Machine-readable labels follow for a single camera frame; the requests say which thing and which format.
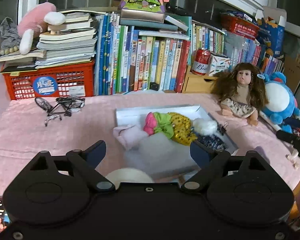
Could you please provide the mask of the pink tablecloth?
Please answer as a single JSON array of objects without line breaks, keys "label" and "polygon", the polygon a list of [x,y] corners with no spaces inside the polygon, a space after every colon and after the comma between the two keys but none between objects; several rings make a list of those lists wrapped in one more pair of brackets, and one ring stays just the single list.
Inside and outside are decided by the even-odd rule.
[{"label": "pink tablecloth", "polygon": [[245,120],[219,114],[219,105],[211,94],[128,94],[96,96],[86,99],[83,110],[69,118],[44,125],[45,114],[32,99],[11,101],[0,117],[0,195],[41,150],[64,155],[73,149],[86,149],[99,140],[107,145],[106,157],[98,165],[103,175],[126,167],[124,149],[114,138],[115,111],[119,108],[200,105],[219,123],[227,124],[229,137],[238,146],[238,155],[261,147],[273,169],[291,189],[300,181],[298,166],[287,159],[288,146],[279,141],[264,122],[250,126]]}]

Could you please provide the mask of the white fluffy pompom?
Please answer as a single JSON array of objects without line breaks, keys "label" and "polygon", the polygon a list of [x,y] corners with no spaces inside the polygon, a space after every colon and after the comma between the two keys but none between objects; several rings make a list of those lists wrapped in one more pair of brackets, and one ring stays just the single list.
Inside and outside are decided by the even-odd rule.
[{"label": "white fluffy pompom", "polygon": [[201,136],[212,135],[218,130],[218,123],[215,120],[196,118],[192,124],[194,131]]}]

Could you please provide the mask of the pink green scrunchie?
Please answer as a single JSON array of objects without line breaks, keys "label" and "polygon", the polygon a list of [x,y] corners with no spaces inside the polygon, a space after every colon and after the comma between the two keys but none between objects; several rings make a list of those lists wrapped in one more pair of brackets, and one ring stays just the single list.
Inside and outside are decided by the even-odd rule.
[{"label": "pink green scrunchie", "polygon": [[150,112],[146,116],[143,131],[149,136],[162,133],[171,139],[174,135],[171,119],[172,117],[168,113]]}]

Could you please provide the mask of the yellow sequin pouch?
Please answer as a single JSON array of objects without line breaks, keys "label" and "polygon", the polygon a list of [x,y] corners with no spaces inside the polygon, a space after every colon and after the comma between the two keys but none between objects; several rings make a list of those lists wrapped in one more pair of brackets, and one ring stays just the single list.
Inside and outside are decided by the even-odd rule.
[{"label": "yellow sequin pouch", "polygon": [[188,117],[174,112],[169,112],[168,115],[171,117],[170,122],[174,131],[173,141],[190,146],[193,141],[197,140],[197,136],[192,131],[192,121]]}]

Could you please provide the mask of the light pink cloth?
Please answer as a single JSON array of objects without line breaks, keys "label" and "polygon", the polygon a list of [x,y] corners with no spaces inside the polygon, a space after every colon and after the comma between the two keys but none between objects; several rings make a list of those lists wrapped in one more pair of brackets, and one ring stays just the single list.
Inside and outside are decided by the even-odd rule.
[{"label": "light pink cloth", "polygon": [[148,133],[136,125],[117,126],[113,128],[113,136],[125,150],[137,146],[140,141],[149,137]]}]

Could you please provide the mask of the miniature black bicycle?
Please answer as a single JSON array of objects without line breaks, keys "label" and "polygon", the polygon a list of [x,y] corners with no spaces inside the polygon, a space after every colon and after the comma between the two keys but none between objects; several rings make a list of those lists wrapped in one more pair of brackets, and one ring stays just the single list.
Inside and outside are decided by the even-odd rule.
[{"label": "miniature black bicycle", "polygon": [[36,97],[35,103],[46,113],[44,125],[47,127],[51,120],[59,119],[62,121],[62,116],[71,117],[74,113],[80,112],[85,106],[85,98],[77,96],[58,97],[53,106],[44,98]]}]

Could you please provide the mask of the white tissue box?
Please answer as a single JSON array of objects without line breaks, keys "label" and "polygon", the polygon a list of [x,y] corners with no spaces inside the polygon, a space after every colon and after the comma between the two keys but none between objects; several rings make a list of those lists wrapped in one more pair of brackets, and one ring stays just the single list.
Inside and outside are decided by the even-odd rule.
[{"label": "white tissue box", "polygon": [[208,76],[216,76],[217,73],[227,72],[229,70],[231,59],[224,56],[211,54],[207,68]]}]

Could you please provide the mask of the blue white plush toy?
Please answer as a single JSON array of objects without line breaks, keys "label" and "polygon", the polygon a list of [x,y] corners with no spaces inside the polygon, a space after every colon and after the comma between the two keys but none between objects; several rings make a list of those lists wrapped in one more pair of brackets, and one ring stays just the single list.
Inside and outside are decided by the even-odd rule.
[{"label": "blue white plush toy", "polygon": [[292,127],[285,123],[287,118],[300,119],[298,102],[286,85],[286,76],[281,72],[263,74],[268,103],[260,111],[260,116],[276,131],[292,133]]}]

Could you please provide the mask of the smartphone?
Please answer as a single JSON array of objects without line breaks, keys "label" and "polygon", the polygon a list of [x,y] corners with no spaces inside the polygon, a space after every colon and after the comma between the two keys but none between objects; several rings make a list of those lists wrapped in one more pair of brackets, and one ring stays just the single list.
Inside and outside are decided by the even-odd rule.
[{"label": "smartphone", "polygon": [[0,196],[0,233],[3,232],[10,223],[10,218],[3,205],[2,196]]}]

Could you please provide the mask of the row of upright books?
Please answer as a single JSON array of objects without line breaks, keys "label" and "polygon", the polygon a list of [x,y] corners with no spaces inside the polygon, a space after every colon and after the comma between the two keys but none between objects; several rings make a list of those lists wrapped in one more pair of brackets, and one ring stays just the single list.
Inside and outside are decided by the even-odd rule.
[{"label": "row of upright books", "polygon": [[94,95],[173,90],[192,18],[169,14],[163,23],[125,20],[112,12],[96,18]]}]

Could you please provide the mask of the white shallow box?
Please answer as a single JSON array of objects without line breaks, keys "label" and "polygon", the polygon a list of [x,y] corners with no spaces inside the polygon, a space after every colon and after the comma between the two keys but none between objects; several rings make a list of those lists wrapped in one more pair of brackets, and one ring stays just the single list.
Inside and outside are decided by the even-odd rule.
[{"label": "white shallow box", "polygon": [[[174,105],[161,107],[132,107],[116,110],[117,126],[133,125],[142,128],[150,112],[182,114],[190,120],[202,118],[213,120],[214,117],[200,105]],[[192,172],[199,167],[190,156],[190,148],[168,139],[159,138],[151,143],[144,143],[126,150],[123,154],[125,165],[148,174],[154,180],[174,177]]]}]

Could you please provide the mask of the stack of lying books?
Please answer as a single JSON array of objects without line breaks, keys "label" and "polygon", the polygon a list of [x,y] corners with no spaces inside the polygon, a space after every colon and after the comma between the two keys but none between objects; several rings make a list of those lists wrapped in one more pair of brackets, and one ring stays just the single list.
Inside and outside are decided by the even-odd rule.
[{"label": "stack of lying books", "polygon": [[48,25],[46,32],[34,38],[28,54],[21,55],[19,46],[0,49],[0,62],[13,66],[23,60],[35,60],[40,68],[53,66],[55,62],[93,57],[99,25],[96,17],[83,11],[62,14],[65,22],[62,25]]}]

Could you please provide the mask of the brown-haired doll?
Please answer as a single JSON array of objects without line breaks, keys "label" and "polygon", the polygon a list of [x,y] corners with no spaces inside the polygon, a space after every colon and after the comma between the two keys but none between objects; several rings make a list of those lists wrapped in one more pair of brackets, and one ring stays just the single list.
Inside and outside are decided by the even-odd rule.
[{"label": "brown-haired doll", "polygon": [[239,63],[231,72],[221,72],[212,89],[218,96],[221,115],[247,120],[258,125],[258,113],[268,104],[266,86],[259,69]]}]

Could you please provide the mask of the dark blue brocade pouch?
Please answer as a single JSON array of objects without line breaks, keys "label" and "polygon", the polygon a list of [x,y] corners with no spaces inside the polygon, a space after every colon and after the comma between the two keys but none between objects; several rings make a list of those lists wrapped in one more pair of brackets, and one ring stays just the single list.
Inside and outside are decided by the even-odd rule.
[{"label": "dark blue brocade pouch", "polygon": [[227,144],[214,134],[206,136],[199,135],[198,141],[213,150],[226,150],[228,148]]}]

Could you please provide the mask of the red basket on books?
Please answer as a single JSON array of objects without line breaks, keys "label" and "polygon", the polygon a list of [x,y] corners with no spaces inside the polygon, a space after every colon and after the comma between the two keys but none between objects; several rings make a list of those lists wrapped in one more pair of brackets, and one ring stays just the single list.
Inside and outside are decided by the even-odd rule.
[{"label": "red basket on books", "polygon": [[222,27],[239,36],[254,40],[257,38],[259,27],[240,17],[221,14]]}]

